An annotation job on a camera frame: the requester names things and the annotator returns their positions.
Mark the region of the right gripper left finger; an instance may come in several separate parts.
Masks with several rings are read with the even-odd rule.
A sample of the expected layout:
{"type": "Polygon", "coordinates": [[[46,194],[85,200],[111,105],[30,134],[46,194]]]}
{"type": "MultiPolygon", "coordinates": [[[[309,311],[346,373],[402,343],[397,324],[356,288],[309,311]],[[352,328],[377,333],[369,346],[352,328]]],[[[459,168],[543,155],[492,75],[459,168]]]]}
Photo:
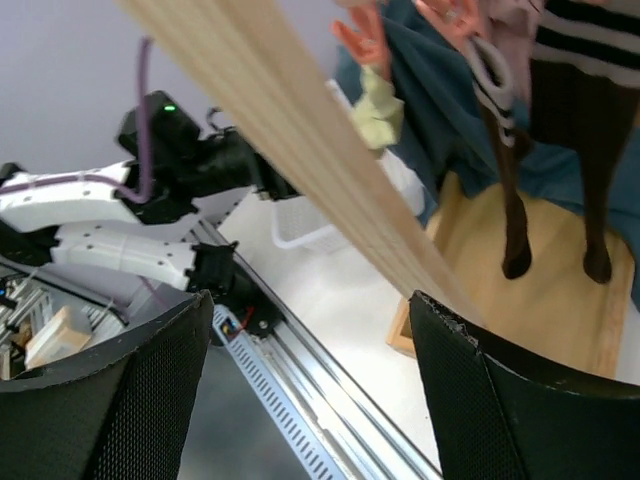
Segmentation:
{"type": "Polygon", "coordinates": [[[201,292],[2,382],[2,478],[177,478],[212,313],[201,292]]]}

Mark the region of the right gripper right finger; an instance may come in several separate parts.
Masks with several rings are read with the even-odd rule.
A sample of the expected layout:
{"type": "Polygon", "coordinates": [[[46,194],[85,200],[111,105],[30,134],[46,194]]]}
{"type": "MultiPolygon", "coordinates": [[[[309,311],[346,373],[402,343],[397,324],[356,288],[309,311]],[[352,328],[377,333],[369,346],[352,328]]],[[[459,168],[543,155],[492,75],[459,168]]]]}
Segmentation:
{"type": "Polygon", "coordinates": [[[544,358],[420,291],[410,323],[444,478],[638,478],[638,386],[544,358]]]}

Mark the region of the pale green sock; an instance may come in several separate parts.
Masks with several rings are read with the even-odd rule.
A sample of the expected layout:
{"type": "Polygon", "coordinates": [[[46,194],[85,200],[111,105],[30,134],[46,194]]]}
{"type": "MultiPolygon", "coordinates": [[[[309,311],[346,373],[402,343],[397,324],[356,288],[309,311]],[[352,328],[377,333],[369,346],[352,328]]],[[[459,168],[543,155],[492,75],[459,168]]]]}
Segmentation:
{"type": "Polygon", "coordinates": [[[351,120],[369,150],[384,151],[400,140],[404,102],[373,67],[361,68],[360,85],[362,94],[353,104],[351,120]]]}

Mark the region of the brown striped sock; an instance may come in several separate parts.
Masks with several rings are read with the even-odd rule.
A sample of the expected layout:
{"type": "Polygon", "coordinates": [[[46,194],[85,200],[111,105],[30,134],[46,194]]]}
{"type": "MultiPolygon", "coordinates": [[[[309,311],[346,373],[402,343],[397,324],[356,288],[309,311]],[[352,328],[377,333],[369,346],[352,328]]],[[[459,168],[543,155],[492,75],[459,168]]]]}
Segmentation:
{"type": "Polygon", "coordinates": [[[498,166],[506,216],[502,271],[512,280],[524,275],[532,260],[525,206],[517,192],[518,163],[530,150],[531,140],[516,127],[513,77],[498,49],[473,36],[466,41],[466,59],[498,166]]]}
{"type": "Polygon", "coordinates": [[[639,104],[639,4],[549,1],[529,61],[530,134],[575,151],[582,175],[583,268],[606,284],[609,190],[639,104]]]}

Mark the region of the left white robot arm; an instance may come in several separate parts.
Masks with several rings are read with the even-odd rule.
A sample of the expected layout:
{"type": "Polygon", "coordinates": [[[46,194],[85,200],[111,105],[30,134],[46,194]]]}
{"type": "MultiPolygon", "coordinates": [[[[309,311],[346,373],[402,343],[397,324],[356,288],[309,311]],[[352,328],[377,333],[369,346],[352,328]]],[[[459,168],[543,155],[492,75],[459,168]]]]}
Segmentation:
{"type": "Polygon", "coordinates": [[[164,91],[126,113],[117,142],[130,159],[104,168],[31,175],[1,168],[1,254],[41,267],[76,264],[141,276],[196,293],[208,291],[232,319],[225,338],[266,337],[282,313],[236,261],[236,244],[159,241],[108,228],[109,222],[165,225],[194,214],[196,200],[239,188],[289,200],[295,188],[234,127],[199,125],[164,91]]]}

